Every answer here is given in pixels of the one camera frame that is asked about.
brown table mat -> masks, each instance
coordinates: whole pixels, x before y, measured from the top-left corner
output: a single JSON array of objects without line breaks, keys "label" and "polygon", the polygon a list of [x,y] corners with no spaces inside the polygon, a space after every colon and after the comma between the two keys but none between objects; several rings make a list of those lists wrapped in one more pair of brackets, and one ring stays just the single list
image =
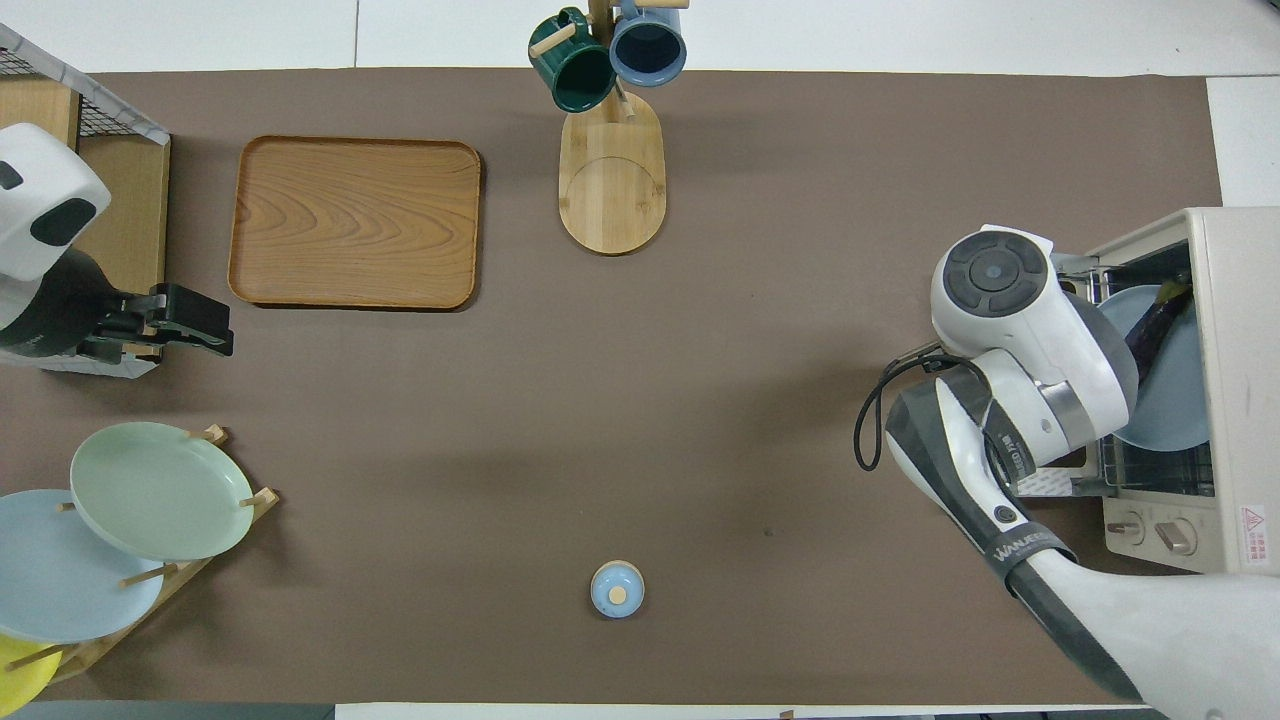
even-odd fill
[{"label": "brown table mat", "polygon": [[[660,233],[600,258],[557,214],[530,70],[105,76],[175,136],[172,281],[236,356],[137,382],[0,368],[4,492],[65,487],[110,423],[219,421],[283,502],[45,698],[1107,702],[854,413],[931,337],[941,252],[995,222],[1084,251],[1220,202],[1203,81],[685,73]],[[485,158],[479,290],[448,314],[266,310],[227,287],[261,135],[457,138]],[[1043,516],[1094,566],[1089,501]],[[600,562],[645,607],[596,618]],[[1009,674],[1016,667],[1016,675]]]}]

oven knob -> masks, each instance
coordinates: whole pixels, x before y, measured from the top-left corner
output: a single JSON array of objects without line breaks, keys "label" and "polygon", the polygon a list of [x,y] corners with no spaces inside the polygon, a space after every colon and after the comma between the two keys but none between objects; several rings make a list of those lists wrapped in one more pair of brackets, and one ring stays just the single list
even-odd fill
[{"label": "oven knob", "polygon": [[1147,530],[1142,525],[1142,518],[1133,510],[1124,514],[1124,521],[1107,523],[1107,532],[1114,536],[1124,536],[1129,544],[1142,544],[1147,539]]},{"label": "oven knob", "polygon": [[1179,518],[1172,523],[1156,523],[1156,534],[1174,555],[1196,552],[1196,528],[1185,518]]}]

eggplant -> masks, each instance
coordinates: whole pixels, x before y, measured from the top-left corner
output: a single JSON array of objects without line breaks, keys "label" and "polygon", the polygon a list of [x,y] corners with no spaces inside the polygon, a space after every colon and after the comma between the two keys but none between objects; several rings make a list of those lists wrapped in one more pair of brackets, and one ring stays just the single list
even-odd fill
[{"label": "eggplant", "polygon": [[1147,373],[1156,364],[1160,347],[1174,328],[1174,320],[1190,305],[1192,286],[1189,281],[1183,282],[1184,279],[1165,281],[1156,291],[1155,302],[1124,338],[1129,352],[1133,354],[1133,359],[1138,364],[1138,387],[1142,387]]}]

toaster oven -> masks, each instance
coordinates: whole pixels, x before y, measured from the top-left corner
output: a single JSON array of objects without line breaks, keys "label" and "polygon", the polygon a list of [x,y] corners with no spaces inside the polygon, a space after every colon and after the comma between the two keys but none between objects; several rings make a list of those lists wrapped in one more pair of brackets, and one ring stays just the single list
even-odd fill
[{"label": "toaster oven", "polygon": [[1069,477],[1075,495],[1103,496],[1112,552],[1194,573],[1280,575],[1280,530],[1270,533],[1271,516],[1280,523],[1280,368],[1271,355],[1280,345],[1280,208],[1181,210],[1056,264],[1100,304],[1189,273],[1208,439],[1156,452],[1108,436],[1085,448],[1083,464],[1047,469],[1048,479]]}]

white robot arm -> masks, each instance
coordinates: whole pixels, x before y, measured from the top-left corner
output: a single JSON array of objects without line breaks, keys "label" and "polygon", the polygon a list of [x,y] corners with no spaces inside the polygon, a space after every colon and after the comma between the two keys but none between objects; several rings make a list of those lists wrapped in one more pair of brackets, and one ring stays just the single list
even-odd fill
[{"label": "white robot arm", "polygon": [[173,283],[115,290],[70,247],[106,210],[97,176],[29,123],[0,128],[0,350],[120,361],[124,343],[191,345],[230,355],[230,310]]},{"label": "white robot arm", "polygon": [[951,247],[932,313],[957,363],[899,395],[890,452],[1101,685],[1174,720],[1280,717],[1280,579],[1088,570],[1010,491],[1124,427],[1137,395],[1124,338],[1059,288],[1051,249],[997,227]]}]

